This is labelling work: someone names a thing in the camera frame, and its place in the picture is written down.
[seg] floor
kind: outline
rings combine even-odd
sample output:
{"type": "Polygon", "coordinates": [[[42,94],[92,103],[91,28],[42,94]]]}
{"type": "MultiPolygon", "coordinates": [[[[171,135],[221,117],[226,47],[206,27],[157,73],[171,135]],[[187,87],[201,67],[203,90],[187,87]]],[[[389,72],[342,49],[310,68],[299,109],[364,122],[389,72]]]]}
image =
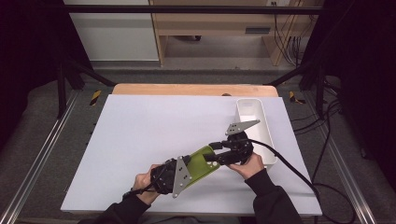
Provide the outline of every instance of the floor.
{"type": "MultiPolygon", "coordinates": [[[[201,41],[195,41],[192,36],[175,36],[168,44],[163,66],[157,63],[126,62],[93,62],[93,65],[104,77],[116,82],[133,83],[261,85],[293,69],[293,65],[285,61],[280,66],[272,66],[259,37],[203,36],[201,41]]],[[[89,217],[59,211],[106,96],[112,90],[94,79],[84,78],[87,84],[83,91],[68,89],[68,96],[72,99],[70,103],[74,107],[67,114],[66,123],[59,123],[56,119],[55,83],[30,93],[29,105],[21,123],[0,158],[0,211],[4,221],[1,223],[76,223],[82,217],[89,217]],[[90,106],[89,102],[96,90],[102,91],[101,96],[95,106],[90,106]],[[46,140],[54,125],[58,125],[61,131],[50,136],[56,140],[55,143],[48,143],[46,140]],[[37,161],[37,155],[45,159],[37,161]]],[[[300,91],[299,80],[300,77],[294,77],[276,87],[279,96],[284,99],[294,129],[316,120],[312,108],[315,95],[312,91],[300,91]],[[291,91],[297,101],[290,100],[291,91]]],[[[328,80],[339,85],[335,77],[328,77],[328,80]]],[[[334,92],[326,90],[325,100],[331,102],[335,99],[334,92]]],[[[353,223],[396,223],[395,192],[375,161],[361,157],[359,143],[342,115],[342,107],[333,111],[331,127],[331,141],[318,169],[317,182],[332,185],[351,196],[358,214],[353,223]],[[346,165],[348,172],[340,170],[337,162],[346,165]]],[[[323,124],[308,129],[309,132],[296,132],[305,165],[311,175],[329,128],[323,124]]],[[[319,187],[319,190],[324,213],[343,222],[350,220],[353,213],[345,198],[323,187],[319,187]]],[[[319,222],[333,223],[324,217],[319,222]]],[[[313,223],[313,219],[304,218],[304,223],[313,223]]]]}

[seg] white plastic container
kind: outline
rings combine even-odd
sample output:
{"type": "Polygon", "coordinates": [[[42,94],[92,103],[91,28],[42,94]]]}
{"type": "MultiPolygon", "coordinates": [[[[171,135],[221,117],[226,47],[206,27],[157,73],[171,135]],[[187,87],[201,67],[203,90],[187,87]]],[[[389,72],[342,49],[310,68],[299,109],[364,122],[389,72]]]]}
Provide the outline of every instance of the white plastic container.
{"type": "MultiPolygon", "coordinates": [[[[259,119],[260,122],[245,130],[247,137],[274,147],[270,131],[267,126],[262,101],[259,99],[239,99],[236,101],[236,122],[259,119]]],[[[253,151],[262,156],[262,162],[269,170],[276,162],[277,157],[267,147],[253,144],[253,151]]]]}

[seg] gray carpet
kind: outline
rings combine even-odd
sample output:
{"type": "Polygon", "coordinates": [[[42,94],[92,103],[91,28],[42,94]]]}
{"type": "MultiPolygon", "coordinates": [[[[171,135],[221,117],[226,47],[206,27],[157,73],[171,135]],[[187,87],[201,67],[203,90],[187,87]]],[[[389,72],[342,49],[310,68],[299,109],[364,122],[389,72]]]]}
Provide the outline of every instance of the gray carpet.
{"type": "MultiPolygon", "coordinates": [[[[100,71],[106,77],[116,82],[133,83],[240,83],[258,84],[274,80],[282,72],[273,71],[263,74],[258,71],[100,71]]],[[[294,91],[296,98],[304,100],[304,95],[299,92],[297,83],[299,78],[294,78],[284,85],[279,86],[278,93],[283,97],[290,119],[301,119],[312,115],[314,112],[307,104],[291,102],[289,91],[294,91]]],[[[45,218],[51,223],[62,220],[79,220],[83,217],[75,216],[60,211],[67,186],[71,183],[74,173],[83,156],[86,144],[90,141],[94,123],[98,120],[106,96],[112,89],[87,78],[87,85],[79,94],[77,105],[69,120],[66,122],[54,149],[52,150],[40,177],[35,183],[30,196],[21,210],[19,218],[45,218]],[[90,105],[94,91],[102,90],[96,105],[90,105]]],[[[325,99],[330,102],[335,97],[326,92],[325,99]]],[[[57,115],[56,83],[33,90],[29,96],[29,105],[23,114],[21,122],[2,151],[0,157],[0,209],[4,211],[39,149],[48,136],[57,115]]],[[[315,120],[315,117],[292,122],[294,129],[304,127],[315,120]]],[[[396,196],[389,187],[386,179],[381,174],[375,161],[368,161],[361,157],[359,145],[354,139],[344,116],[335,113],[332,118],[332,137],[340,149],[348,167],[356,178],[365,200],[369,204],[378,223],[396,223],[396,196]]],[[[300,150],[302,151],[305,165],[312,175],[318,160],[318,154],[324,140],[319,134],[319,129],[308,133],[296,135],[300,150]]],[[[337,171],[328,153],[325,153],[317,175],[317,181],[329,184],[345,192],[337,171]]],[[[351,209],[344,198],[334,192],[320,188],[322,209],[336,220],[347,221],[351,217],[351,209]]],[[[304,220],[313,223],[311,218],[304,220]]],[[[323,217],[321,223],[330,223],[323,217]]]]}

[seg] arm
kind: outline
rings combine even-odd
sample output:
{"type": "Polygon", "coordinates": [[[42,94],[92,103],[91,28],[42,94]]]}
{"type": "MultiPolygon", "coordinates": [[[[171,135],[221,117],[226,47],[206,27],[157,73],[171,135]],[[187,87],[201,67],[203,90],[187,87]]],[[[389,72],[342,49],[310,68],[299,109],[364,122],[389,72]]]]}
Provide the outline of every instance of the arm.
{"type": "Polygon", "coordinates": [[[244,165],[229,167],[256,193],[253,208],[258,223],[303,223],[286,191],[271,181],[261,156],[253,153],[244,165]]]}
{"type": "MultiPolygon", "coordinates": [[[[146,174],[136,176],[133,190],[143,189],[149,185],[151,169],[156,166],[157,165],[151,165],[146,174]]],[[[159,195],[160,194],[154,190],[128,196],[120,203],[111,204],[98,218],[81,220],[78,224],[135,224],[140,216],[150,208],[150,205],[159,195]]]]}

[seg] white tabletop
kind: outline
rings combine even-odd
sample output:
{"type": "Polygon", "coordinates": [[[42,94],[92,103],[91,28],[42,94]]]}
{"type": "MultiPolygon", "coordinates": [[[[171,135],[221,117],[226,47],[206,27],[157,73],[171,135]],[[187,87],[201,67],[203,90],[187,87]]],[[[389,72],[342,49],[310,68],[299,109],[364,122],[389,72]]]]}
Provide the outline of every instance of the white tabletop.
{"type": "MultiPolygon", "coordinates": [[[[223,96],[109,95],[61,210],[99,212],[120,202],[137,174],[153,163],[191,154],[225,140],[236,100],[223,96]]],[[[275,149],[309,179],[282,98],[261,97],[275,149]]],[[[321,215],[312,190],[278,161],[269,170],[301,216],[321,215]]],[[[161,195],[148,213],[252,215],[255,194],[226,166],[173,199],[161,195]]]]}

